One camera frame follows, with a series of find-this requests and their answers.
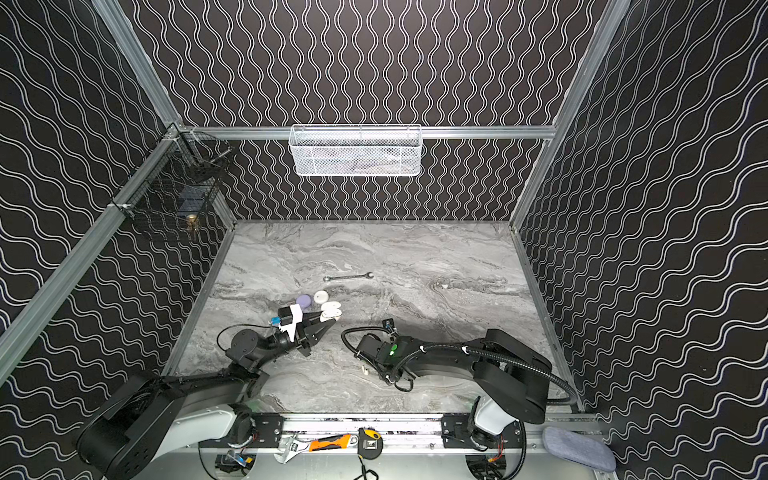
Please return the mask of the purple earbud charging case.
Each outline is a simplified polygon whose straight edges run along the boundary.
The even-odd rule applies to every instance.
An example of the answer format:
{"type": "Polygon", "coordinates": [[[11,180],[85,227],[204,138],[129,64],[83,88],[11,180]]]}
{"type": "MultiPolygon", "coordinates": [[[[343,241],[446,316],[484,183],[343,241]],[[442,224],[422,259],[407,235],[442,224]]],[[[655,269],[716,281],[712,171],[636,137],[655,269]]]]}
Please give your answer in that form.
{"type": "Polygon", "coordinates": [[[312,306],[313,298],[310,295],[302,294],[296,298],[296,304],[299,305],[302,310],[307,310],[312,306]]]}

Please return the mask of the white earbud charging case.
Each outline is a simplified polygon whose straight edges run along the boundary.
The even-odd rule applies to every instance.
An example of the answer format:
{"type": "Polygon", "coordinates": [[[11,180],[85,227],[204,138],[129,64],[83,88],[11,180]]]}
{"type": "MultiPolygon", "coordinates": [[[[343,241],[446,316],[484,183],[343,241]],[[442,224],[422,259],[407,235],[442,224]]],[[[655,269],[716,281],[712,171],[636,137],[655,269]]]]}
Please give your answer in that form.
{"type": "Polygon", "coordinates": [[[313,296],[314,303],[318,304],[318,305],[322,305],[322,304],[328,302],[329,298],[330,298],[330,296],[329,296],[328,292],[325,291],[325,290],[317,291],[314,294],[314,296],[313,296]]]}

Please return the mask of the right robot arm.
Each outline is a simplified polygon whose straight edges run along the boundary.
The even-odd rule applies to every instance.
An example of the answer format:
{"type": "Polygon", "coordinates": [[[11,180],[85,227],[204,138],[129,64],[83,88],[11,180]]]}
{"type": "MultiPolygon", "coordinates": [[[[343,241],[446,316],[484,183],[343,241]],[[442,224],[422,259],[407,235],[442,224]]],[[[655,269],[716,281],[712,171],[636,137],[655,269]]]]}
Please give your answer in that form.
{"type": "Polygon", "coordinates": [[[574,406],[578,394],[553,373],[544,356],[500,329],[466,342],[428,342],[392,326],[355,327],[342,343],[386,384],[400,392],[415,380],[442,376],[475,383],[482,391],[463,423],[442,428],[448,448],[486,451],[506,439],[520,442],[523,426],[544,423],[549,406],[574,406]]]}

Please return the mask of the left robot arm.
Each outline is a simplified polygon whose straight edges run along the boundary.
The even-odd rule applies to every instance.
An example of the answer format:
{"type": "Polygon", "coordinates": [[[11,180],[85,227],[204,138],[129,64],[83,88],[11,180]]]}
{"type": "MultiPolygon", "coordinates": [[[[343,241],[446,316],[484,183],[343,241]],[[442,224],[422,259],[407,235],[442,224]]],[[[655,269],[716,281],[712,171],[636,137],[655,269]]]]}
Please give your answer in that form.
{"type": "Polygon", "coordinates": [[[132,479],[183,446],[221,441],[241,448],[258,430],[246,401],[268,379],[263,368],[293,351],[310,354],[336,324],[309,314],[284,331],[240,324],[224,353],[229,364],[189,376],[140,373],[121,386],[77,431],[79,459],[106,479],[132,479]]]}

